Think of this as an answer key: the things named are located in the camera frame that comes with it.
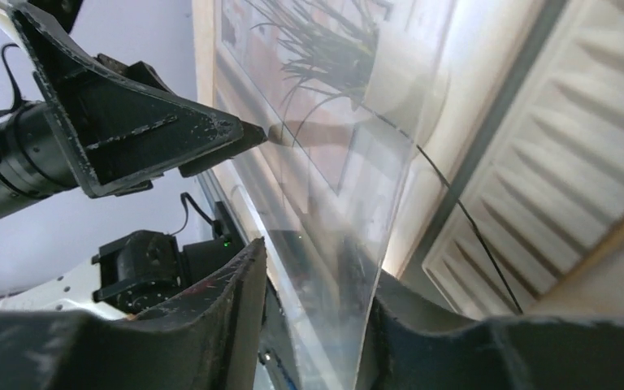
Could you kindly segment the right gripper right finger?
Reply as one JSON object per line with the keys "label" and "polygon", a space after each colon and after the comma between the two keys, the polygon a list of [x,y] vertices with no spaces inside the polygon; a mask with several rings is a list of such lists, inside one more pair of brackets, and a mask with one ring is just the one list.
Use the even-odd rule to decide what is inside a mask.
{"label": "right gripper right finger", "polygon": [[370,312],[378,389],[624,389],[624,317],[453,313],[388,273]]}

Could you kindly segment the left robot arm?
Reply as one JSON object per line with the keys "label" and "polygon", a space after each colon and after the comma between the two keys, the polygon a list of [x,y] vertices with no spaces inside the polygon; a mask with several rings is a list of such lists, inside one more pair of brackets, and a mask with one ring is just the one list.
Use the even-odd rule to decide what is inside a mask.
{"label": "left robot arm", "polygon": [[[0,219],[82,189],[91,198],[150,190],[178,169],[196,176],[267,140],[234,115],[176,95],[147,63],[87,54],[71,38],[79,1],[0,1],[0,29],[32,61],[40,101],[14,86],[0,110]],[[140,230],[103,245],[89,264],[18,296],[14,310],[138,314],[217,271],[241,250],[222,211],[210,241]]]}

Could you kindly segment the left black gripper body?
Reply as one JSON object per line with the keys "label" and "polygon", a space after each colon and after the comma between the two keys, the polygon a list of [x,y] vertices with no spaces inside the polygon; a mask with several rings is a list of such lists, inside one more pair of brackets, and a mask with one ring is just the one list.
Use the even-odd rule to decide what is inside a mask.
{"label": "left black gripper body", "polygon": [[[72,189],[88,189],[120,178],[121,156],[110,138],[131,118],[130,104],[112,93],[107,74],[154,87],[148,63],[131,65],[105,54],[79,62],[46,54],[35,62],[43,101],[25,101],[14,91],[14,105],[0,123],[0,219]],[[103,152],[102,147],[110,146]]]}

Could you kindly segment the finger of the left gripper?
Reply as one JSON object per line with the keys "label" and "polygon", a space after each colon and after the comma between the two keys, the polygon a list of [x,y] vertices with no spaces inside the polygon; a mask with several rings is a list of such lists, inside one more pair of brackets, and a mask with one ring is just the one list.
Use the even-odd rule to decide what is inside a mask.
{"label": "finger of the left gripper", "polygon": [[171,169],[195,176],[267,140],[258,125],[174,94],[146,63],[88,55],[31,3],[13,3],[10,18],[54,138],[89,197],[134,189]]}

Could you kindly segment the clear acrylic sheet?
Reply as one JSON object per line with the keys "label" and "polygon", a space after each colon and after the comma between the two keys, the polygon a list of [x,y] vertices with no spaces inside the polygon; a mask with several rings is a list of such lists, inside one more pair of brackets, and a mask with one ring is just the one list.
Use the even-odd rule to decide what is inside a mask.
{"label": "clear acrylic sheet", "polygon": [[410,166],[444,105],[452,1],[217,1],[214,102],[263,127],[234,202],[271,249],[288,389],[370,389],[376,285]]}

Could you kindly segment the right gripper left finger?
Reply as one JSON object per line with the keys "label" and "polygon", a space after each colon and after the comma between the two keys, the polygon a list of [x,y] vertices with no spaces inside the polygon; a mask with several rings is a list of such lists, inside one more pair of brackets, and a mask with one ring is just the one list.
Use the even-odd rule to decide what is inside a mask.
{"label": "right gripper left finger", "polygon": [[257,238],[132,319],[0,311],[0,389],[251,389],[266,265]]}

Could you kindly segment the plant photo print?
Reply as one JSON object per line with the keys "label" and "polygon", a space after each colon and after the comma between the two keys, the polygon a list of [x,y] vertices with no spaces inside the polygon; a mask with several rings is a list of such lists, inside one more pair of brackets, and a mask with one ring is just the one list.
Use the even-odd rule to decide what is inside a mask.
{"label": "plant photo print", "polygon": [[[224,110],[215,2],[192,4],[197,91]],[[452,2],[444,105],[418,144],[381,274],[475,320],[624,317],[624,1]],[[266,348],[291,357],[293,343],[271,246],[234,202],[241,155],[204,184],[243,236],[266,240],[273,290],[255,388],[288,389],[264,359]]]}

